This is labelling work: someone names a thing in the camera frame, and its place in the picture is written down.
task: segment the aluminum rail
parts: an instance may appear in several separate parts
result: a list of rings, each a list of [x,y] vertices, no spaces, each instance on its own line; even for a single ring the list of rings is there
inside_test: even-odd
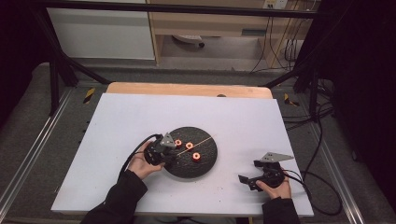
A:
[[[299,95],[300,102],[302,103],[303,109],[305,114],[308,113],[308,102],[305,97]],[[319,126],[316,123],[310,123],[311,130],[316,137],[316,140],[319,140],[320,130]],[[332,155],[329,146],[326,143],[326,140],[322,138],[321,146],[320,146],[320,156],[323,159],[324,164],[329,171],[330,178],[334,183],[334,187],[338,190],[341,196],[341,200],[343,201],[344,211],[349,219],[349,222],[352,224],[364,224],[363,216],[361,215],[361,210],[359,209],[358,205],[356,204],[352,193],[347,185],[347,182],[344,179],[344,176],[338,167],[334,156]]]
[[[2,223],[4,218],[6,217],[9,208],[17,197],[17,194],[20,191],[30,171],[32,170],[35,161],[40,155],[41,150],[43,149],[44,145],[46,145],[47,140],[49,139],[52,130],[54,129],[56,123],[64,112],[64,109],[66,108],[66,105],[73,91],[73,88],[67,88],[66,91],[64,91],[58,110],[55,111],[55,114],[53,116],[48,118],[40,134],[38,135],[37,139],[33,143],[23,162],[21,163],[20,168],[18,169],[18,171],[8,184],[3,195],[1,196],[0,223]]]

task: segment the white cabinet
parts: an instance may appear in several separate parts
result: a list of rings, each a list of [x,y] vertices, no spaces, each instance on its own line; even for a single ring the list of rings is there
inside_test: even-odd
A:
[[[62,8],[48,11],[61,46],[70,57],[154,60],[147,12]]]

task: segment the metal bar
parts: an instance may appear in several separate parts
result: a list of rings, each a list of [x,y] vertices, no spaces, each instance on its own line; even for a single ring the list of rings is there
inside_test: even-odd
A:
[[[64,80],[64,84],[66,86],[76,86],[78,84],[76,74],[69,64],[65,63],[62,55],[62,48],[58,42],[56,34],[52,32],[50,26],[44,19],[43,10],[41,10],[42,8],[37,10],[34,10],[33,8],[29,9],[36,21],[35,28],[41,30],[43,36],[46,37],[46,41],[50,46],[50,57],[53,58],[56,63],[57,72]]]
[[[6,217],[9,208],[11,207],[15,198],[17,197],[17,194],[20,191],[30,171],[32,170],[32,167],[35,164],[35,161],[37,160],[38,156],[40,155],[41,150],[43,149],[44,145],[46,145],[46,142],[49,139],[53,128],[55,127],[62,113],[64,112],[64,109],[67,105],[67,102],[73,90],[74,88],[66,89],[66,91],[64,92],[61,98],[61,103],[58,110],[55,112],[55,114],[52,117],[48,118],[40,134],[38,135],[37,139],[33,143],[32,147],[30,148],[29,152],[24,158],[23,162],[21,163],[20,168],[18,169],[12,180],[9,182],[6,190],[1,196],[0,223],[2,223],[3,219]]]
[[[55,60],[49,62],[49,75],[50,75],[50,112],[52,116],[59,106],[59,83],[58,83],[58,67]]]
[[[77,63],[76,61],[74,61],[73,59],[69,58],[66,54],[64,54],[64,58],[66,59],[66,61],[73,67],[77,68],[80,72],[84,73],[85,75],[95,79],[96,81],[102,83],[102,84],[110,84],[112,83],[112,81],[107,80],[104,77],[101,77],[99,75],[97,75],[96,73],[94,73],[93,71],[91,71],[90,69],[86,68],[85,66]]]
[[[113,10],[113,11],[144,11],[144,12],[173,12],[191,14],[215,14],[256,17],[281,17],[302,19],[330,19],[331,13],[317,11],[295,11],[265,8],[240,8],[240,7],[207,7],[186,5],[162,5],[162,4],[138,4],[138,3],[109,3],[65,0],[35,0],[36,6],[90,9],[90,10]]]
[[[300,97],[298,96],[299,100],[301,102],[301,105],[305,111],[305,114],[309,114],[308,112],[308,102],[306,101],[305,97]],[[311,122],[311,129],[317,139],[319,140],[319,126],[317,123]],[[332,156],[332,153],[326,143],[325,138],[322,138],[321,142],[321,151],[320,151],[320,156],[322,157],[324,164],[326,165],[330,178],[332,179],[332,182],[334,183],[334,187],[338,190],[340,193],[341,199],[344,204],[344,210],[346,212],[346,215],[349,219],[350,223],[353,224],[363,224],[364,219],[361,215],[361,211],[359,207],[356,205],[355,200],[353,199],[352,193],[349,190],[349,187],[347,186],[347,182],[344,179],[343,174],[341,173],[340,169],[338,168],[337,163],[334,160],[334,157]]]
[[[318,71],[315,70],[311,77],[311,91],[309,92],[309,115],[317,122],[317,100],[318,100]]]
[[[273,87],[279,85],[280,83],[288,80],[291,77],[299,76],[299,73],[304,71],[305,68],[306,68],[305,64],[302,64],[302,65],[300,65],[298,67],[294,67],[293,70],[289,71],[287,74],[285,74],[285,75],[283,75],[281,77],[278,77],[275,80],[272,80],[272,81],[268,82],[267,84],[260,85],[258,87],[266,87],[268,89],[272,89]]]

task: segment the triangular metal piece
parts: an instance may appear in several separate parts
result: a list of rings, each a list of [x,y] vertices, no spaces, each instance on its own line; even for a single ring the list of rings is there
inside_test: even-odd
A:
[[[166,133],[165,136],[163,137],[163,140],[160,143],[161,146],[163,147],[172,147],[175,148],[176,144],[175,141],[173,140],[172,136],[170,133]]]
[[[239,182],[241,182],[242,184],[248,184],[248,178],[242,175],[239,175]]]
[[[278,162],[278,161],[287,161],[294,159],[294,157],[289,155],[278,154],[275,152],[267,152],[260,161],[262,162]]]

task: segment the tripod leg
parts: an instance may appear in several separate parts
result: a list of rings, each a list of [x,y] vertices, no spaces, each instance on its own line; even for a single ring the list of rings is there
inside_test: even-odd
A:
[[[287,74],[268,82],[267,84],[264,85],[260,85],[259,87],[266,87],[268,89],[272,89],[273,87],[275,87],[276,85],[279,85],[280,83],[288,80],[291,77],[297,77],[301,74],[302,71],[304,71],[304,69],[306,68],[305,65],[301,65],[298,67],[294,67],[294,69],[292,71],[289,71]]]
[[[66,54],[63,53],[63,56],[64,56],[65,60],[68,62],[68,64],[70,64],[71,66],[75,67],[77,70],[79,70],[80,72],[84,73],[88,77],[91,77],[91,78],[95,79],[96,81],[98,81],[98,82],[100,82],[102,84],[110,84],[112,82],[110,80],[107,80],[104,77],[101,77],[101,76],[97,75],[96,73],[94,73],[90,69],[86,68],[82,64],[80,64],[80,63],[74,61],[73,59],[69,58]]]

